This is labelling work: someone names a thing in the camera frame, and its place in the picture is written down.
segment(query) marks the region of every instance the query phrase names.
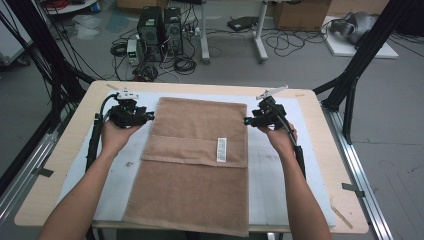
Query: white label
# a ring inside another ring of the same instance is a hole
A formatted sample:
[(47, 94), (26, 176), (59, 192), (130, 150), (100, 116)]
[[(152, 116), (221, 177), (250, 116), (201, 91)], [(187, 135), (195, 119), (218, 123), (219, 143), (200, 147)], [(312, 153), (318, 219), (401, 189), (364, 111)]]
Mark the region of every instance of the white label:
[(218, 145), (216, 147), (216, 161), (227, 161), (227, 138), (218, 138)]

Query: concrete floor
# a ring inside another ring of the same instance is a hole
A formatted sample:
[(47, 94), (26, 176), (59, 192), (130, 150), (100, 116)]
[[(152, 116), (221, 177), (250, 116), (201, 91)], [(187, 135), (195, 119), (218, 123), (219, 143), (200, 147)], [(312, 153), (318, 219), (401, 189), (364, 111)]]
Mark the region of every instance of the concrete floor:
[[(82, 11), (78, 14), (91, 13)], [(107, 1), (95, 16), (102, 19), (101, 34), (94, 40), (81, 40), (74, 36), (71, 41), (91, 68), (100, 76), (110, 76), (113, 73), (113, 57), (109, 53), (111, 42), (136, 26), (136, 16), (118, 11), (113, 1)], [(72, 17), (69, 14), (63, 19), (66, 22)], [(208, 21), (208, 27), (229, 30), (225, 24), (228, 19)], [(266, 24), (272, 27), (272, 20), (267, 19)], [(278, 57), (273, 49), (266, 46), (269, 60), (259, 64), (250, 35), (214, 36), (210, 35), (210, 65), (201, 61), (198, 39), (193, 40), (196, 47), (194, 60), (198, 65), (193, 74), (179, 75), (182, 84), (260, 87), (287, 84), (290, 88), (313, 89), (340, 75), (351, 59), (333, 57), (324, 43), (307, 43), (301, 50), (284, 58)], [(422, 44), (399, 42), (424, 54)], [(424, 239), (424, 59), (397, 44), (388, 43), (399, 58), (375, 59), (362, 75), (357, 86), (352, 140), (393, 237)], [(83, 66), (83, 69), (94, 76), (87, 67)], [(121, 77), (130, 77), (131, 71), (132, 67), (125, 60), (118, 69)], [(0, 76), (0, 99), (3, 103), (0, 108), (0, 173), (3, 174), (41, 123), (50, 105), (34, 64), (29, 67), (11, 66), (0, 72)], [(171, 74), (161, 75), (155, 81), (179, 82)], [(322, 100), (326, 94), (318, 97)], [(39, 228), (23, 228), (13, 223), (16, 209), (24, 197), (19, 199), (0, 226), (2, 239), (36, 238)], [(333, 236), (335, 239), (375, 239), (371, 231), (365, 235)], [(106, 239), (116, 239), (116, 232), (107, 230)], [(284, 239), (291, 239), (290, 234), (284, 235)]]

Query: person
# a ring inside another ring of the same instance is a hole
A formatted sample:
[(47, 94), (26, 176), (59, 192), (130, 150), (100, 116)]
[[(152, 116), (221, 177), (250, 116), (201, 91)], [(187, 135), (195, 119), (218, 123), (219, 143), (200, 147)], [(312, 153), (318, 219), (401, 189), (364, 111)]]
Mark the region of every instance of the person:
[[(38, 239), (84, 239), (92, 222), (109, 168), (140, 126), (121, 129), (106, 121), (102, 150), (75, 187), (47, 218)], [(307, 185), (286, 130), (259, 128), (280, 156), (286, 185), (287, 210), (294, 239), (331, 239), (324, 215)]]

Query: towel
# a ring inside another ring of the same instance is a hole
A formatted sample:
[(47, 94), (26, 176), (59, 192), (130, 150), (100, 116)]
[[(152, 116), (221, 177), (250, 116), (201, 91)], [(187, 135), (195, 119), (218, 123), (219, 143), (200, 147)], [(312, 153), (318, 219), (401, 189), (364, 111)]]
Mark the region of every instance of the towel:
[[(248, 236), (246, 109), (161, 98), (123, 220)], [(218, 138), (226, 138), (225, 162), (217, 161)]]

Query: forearm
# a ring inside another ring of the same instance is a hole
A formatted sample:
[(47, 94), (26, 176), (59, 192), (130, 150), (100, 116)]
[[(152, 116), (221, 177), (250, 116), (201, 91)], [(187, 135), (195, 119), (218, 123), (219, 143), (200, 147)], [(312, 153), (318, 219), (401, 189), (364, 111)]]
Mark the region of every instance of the forearm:
[(39, 239), (83, 239), (116, 154), (103, 153), (45, 222)]
[(294, 155), (282, 156), (287, 210), (294, 239), (331, 239), (327, 222)]

